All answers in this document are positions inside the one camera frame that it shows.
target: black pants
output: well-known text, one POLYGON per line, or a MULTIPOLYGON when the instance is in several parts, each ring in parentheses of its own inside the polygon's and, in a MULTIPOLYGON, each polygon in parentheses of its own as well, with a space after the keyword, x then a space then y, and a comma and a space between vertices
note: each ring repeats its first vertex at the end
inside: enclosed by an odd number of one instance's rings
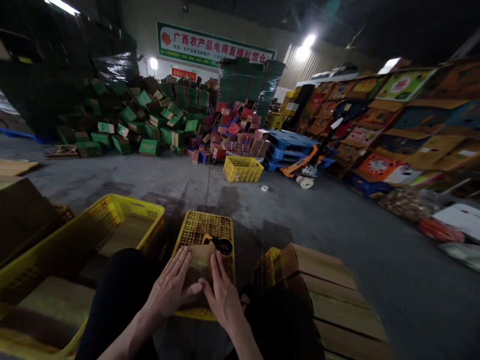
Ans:
MULTIPOLYGON (((97 359, 123 332, 149 297, 151 275, 138 250, 125 249, 110 258, 98 284, 76 359, 97 359)), ((266 290, 247 306, 245 317, 265 360, 323 359, 310 312, 288 290, 266 290)), ((226 358, 238 359, 235 350, 226 358)), ((135 359, 158 359, 152 338, 135 359)))

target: gray floor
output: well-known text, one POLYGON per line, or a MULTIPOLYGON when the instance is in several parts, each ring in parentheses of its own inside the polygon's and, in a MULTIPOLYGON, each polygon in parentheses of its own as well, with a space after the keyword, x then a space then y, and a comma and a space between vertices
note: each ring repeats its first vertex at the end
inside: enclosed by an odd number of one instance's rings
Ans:
POLYGON ((172 238, 188 210, 231 217, 239 286, 265 250, 295 242, 345 262, 401 359, 480 358, 480 274, 329 176, 308 190, 266 171, 259 183, 232 184, 220 165, 194 165, 169 152, 48 161, 48 149, 0 135, 0 158, 41 161, 27 176, 75 213, 108 193, 146 200, 165 207, 172 238))

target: banner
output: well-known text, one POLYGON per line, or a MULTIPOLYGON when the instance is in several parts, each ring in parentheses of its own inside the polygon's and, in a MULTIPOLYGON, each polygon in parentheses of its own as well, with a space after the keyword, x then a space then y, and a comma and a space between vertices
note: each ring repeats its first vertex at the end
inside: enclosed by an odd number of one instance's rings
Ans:
POLYGON ((180 70, 177 68, 171 68, 171 74, 177 78, 188 78, 191 81, 197 81, 197 74, 190 71, 180 70))
POLYGON ((157 23, 158 54, 186 62, 218 68, 221 59, 249 58, 251 63, 262 64, 273 60, 276 51, 252 46, 227 38, 209 35, 184 27, 157 23))

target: ceiling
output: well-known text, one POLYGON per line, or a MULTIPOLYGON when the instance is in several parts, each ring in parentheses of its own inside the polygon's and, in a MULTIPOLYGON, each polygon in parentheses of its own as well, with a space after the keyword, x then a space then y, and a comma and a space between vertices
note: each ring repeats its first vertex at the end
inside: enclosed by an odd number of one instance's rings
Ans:
POLYGON ((184 1, 302 36, 315 31, 335 45, 424 66, 448 60, 480 26, 478 0, 184 1))

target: pallet jack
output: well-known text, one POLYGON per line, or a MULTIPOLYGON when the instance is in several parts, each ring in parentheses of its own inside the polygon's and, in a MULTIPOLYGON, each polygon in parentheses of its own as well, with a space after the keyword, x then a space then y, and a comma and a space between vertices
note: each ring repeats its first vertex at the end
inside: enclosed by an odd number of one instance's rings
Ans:
POLYGON ((322 159, 328 154, 329 143, 337 132, 340 124, 346 124, 363 115, 368 109, 368 103, 364 99, 348 99, 341 101, 333 112, 333 123, 330 125, 331 130, 323 139, 320 145, 315 144, 313 151, 307 157, 297 161, 293 165, 285 166, 280 171, 288 178, 296 177, 296 183, 302 189, 310 189, 314 185, 314 179, 318 177, 318 165, 322 163, 322 159))

